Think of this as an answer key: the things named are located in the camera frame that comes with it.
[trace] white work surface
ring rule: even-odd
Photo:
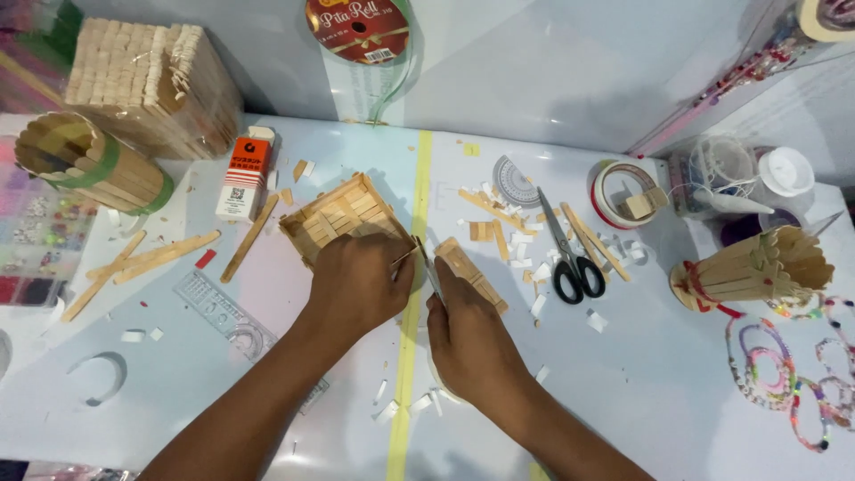
[[[317,162],[310,178],[295,187],[295,200],[304,205],[319,192],[328,192],[355,170],[366,170],[384,200],[392,204],[404,226],[412,217],[416,183],[418,132],[400,128],[369,128],[337,122],[247,116],[248,122],[274,127],[281,136],[277,168],[279,188],[292,187],[291,169],[300,158]],[[0,126],[12,122],[0,117]],[[477,143],[479,157],[463,155],[457,140]],[[696,260],[715,251],[711,233],[698,223],[685,223],[663,211],[642,229],[618,233],[596,217],[587,187],[597,163],[625,157],[551,145],[433,133],[427,243],[433,248],[455,236],[510,309],[504,323],[534,374],[542,365],[551,373],[544,386],[570,411],[660,479],[844,479],[850,478],[855,436],[841,428],[831,431],[825,454],[812,453],[798,443],[788,414],[764,411],[750,404],[730,376],[724,342],[727,317],[720,313],[687,311],[670,292],[667,273],[684,259]],[[568,202],[595,232],[621,241],[637,240],[654,251],[644,265],[630,265],[631,282],[612,274],[604,297],[578,306],[564,304],[551,278],[540,286],[547,302],[540,327],[528,310],[534,302],[531,285],[522,282],[522,269],[511,269],[498,258],[495,243],[469,241],[468,226],[457,219],[491,220],[484,211],[457,195],[460,186],[492,183],[492,167],[509,156],[534,183],[543,187],[553,207]],[[291,163],[284,165],[285,159]],[[662,181],[662,163],[641,165]],[[218,252],[204,269],[228,295],[274,334],[291,325],[308,296],[310,273],[273,222],[268,223],[234,280],[217,281],[247,230],[215,220],[212,211],[225,171],[224,162],[168,163],[177,182],[169,204],[152,216],[143,245],[163,235],[166,241],[220,229]],[[190,193],[188,187],[195,187]],[[278,215],[296,210],[280,204]],[[808,212],[816,221],[844,210],[840,191],[817,185],[816,203]],[[525,211],[536,215],[540,210]],[[71,283],[86,288],[86,270],[107,264],[124,246],[111,240],[115,230],[99,212],[83,264]],[[163,222],[159,217],[167,218]],[[505,234],[510,238],[505,224]],[[822,238],[828,261],[837,266],[830,294],[852,289],[853,259],[845,245],[855,230],[842,217]],[[534,268],[554,248],[548,230],[528,246]],[[12,344],[12,363],[0,380],[0,458],[65,460],[138,470],[184,425],[210,404],[250,367],[183,302],[172,287],[203,251],[195,252],[121,286],[109,285],[71,324],[50,320],[50,312],[22,308],[0,309],[0,328]],[[421,303],[430,293],[424,288]],[[143,300],[148,307],[143,308]],[[763,303],[733,303],[780,324],[793,351],[799,375],[823,377],[814,345],[833,332],[824,321],[791,323]],[[589,309],[610,323],[603,334],[586,325]],[[110,313],[111,320],[104,316]],[[844,329],[855,324],[850,313]],[[425,324],[424,308],[420,325]],[[160,327],[158,342],[118,342],[124,329]],[[326,376],[329,391],[305,416],[297,415],[273,458],[268,479],[371,478],[386,476],[391,424],[377,425],[377,413],[395,393],[399,327],[384,324],[360,341]],[[416,339],[413,401],[434,387],[428,369],[428,338]],[[735,347],[739,358],[739,349]],[[101,352],[119,353],[127,362],[127,380],[119,394],[100,407],[87,407],[65,372],[74,362]],[[377,406],[372,400],[387,379]],[[815,441],[819,433],[816,403],[802,396],[801,424]],[[433,407],[410,421],[407,479],[524,479],[530,454],[515,445],[473,407],[442,402],[444,416]],[[401,409],[398,415],[406,415]],[[294,443],[297,442],[296,454]]]

